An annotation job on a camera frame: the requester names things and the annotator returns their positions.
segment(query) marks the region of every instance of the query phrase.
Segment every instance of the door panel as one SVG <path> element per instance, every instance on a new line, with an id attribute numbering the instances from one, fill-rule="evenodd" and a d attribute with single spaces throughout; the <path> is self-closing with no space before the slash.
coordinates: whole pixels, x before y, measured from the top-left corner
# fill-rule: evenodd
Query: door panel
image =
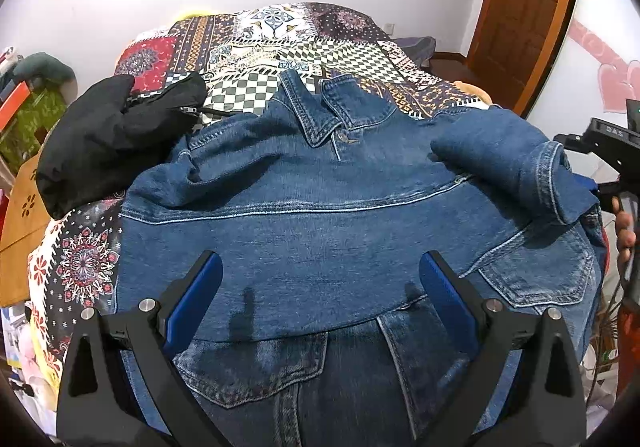
<path id="1" fill-rule="evenodd" d="M 467 65 L 498 104 L 513 109 L 518 103 L 559 8 L 567 5 L 559 0 L 485 0 Z"/>

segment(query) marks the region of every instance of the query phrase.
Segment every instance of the person's finger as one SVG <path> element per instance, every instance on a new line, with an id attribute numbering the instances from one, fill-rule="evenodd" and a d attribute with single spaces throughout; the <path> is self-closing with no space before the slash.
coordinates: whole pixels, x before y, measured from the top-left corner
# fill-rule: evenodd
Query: person's finger
<path id="1" fill-rule="evenodd" d="M 623 273 L 627 262 L 631 259 L 631 250 L 622 249 L 618 255 L 618 272 Z"/>
<path id="2" fill-rule="evenodd" d="M 620 233 L 629 227 L 633 223 L 633 218 L 628 212 L 621 211 L 616 216 L 616 234 L 620 236 Z"/>
<path id="3" fill-rule="evenodd" d="M 636 244 L 636 233 L 622 229 L 618 233 L 618 240 L 616 241 L 616 247 L 618 250 L 628 249 Z"/>

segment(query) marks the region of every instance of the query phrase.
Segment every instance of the door frame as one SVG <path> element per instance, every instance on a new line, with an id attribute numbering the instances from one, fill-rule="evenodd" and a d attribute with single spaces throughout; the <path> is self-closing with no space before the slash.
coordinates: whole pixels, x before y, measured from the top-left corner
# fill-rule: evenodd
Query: door frame
<path id="1" fill-rule="evenodd" d="M 576 0 L 558 0 L 558 6 L 551 20 L 551 26 L 546 34 L 545 41 L 540 51 L 540 56 L 533 67 L 531 75 L 525 84 L 524 90 L 516 101 L 513 111 L 522 117 L 526 117 L 532 108 L 536 98 L 540 94 L 546 79 L 551 72 L 556 57 L 564 41 L 564 37 L 569 28 L 569 23 L 574 15 L 574 7 Z M 465 60 L 465 64 L 472 68 L 474 59 L 478 54 L 478 47 L 484 24 L 491 6 L 491 0 L 482 0 L 482 8 L 478 16 L 478 24 L 474 32 L 469 53 Z"/>

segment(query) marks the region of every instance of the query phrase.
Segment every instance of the hand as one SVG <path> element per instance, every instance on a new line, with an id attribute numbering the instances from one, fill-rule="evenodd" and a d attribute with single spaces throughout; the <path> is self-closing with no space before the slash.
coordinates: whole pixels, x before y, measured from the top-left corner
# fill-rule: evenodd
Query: hand
<path id="1" fill-rule="evenodd" d="M 636 233 L 626 228 L 633 223 L 631 214 L 622 210 L 622 205 L 618 198 L 613 198 L 613 214 L 616 215 L 616 247 L 618 248 L 618 272 L 622 275 L 626 264 L 631 258 L 631 247 L 636 244 Z"/>

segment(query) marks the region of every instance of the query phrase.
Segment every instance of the pink heart decoration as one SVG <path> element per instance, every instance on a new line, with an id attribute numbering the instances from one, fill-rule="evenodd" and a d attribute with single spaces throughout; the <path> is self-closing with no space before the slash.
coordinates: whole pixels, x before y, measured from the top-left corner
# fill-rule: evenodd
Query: pink heart decoration
<path id="1" fill-rule="evenodd" d="M 640 93 L 640 62 L 632 61 L 626 73 L 610 64 L 598 69 L 598 84 L 606 112 L 626 113 L 626 100 L 637 99 Z"/>

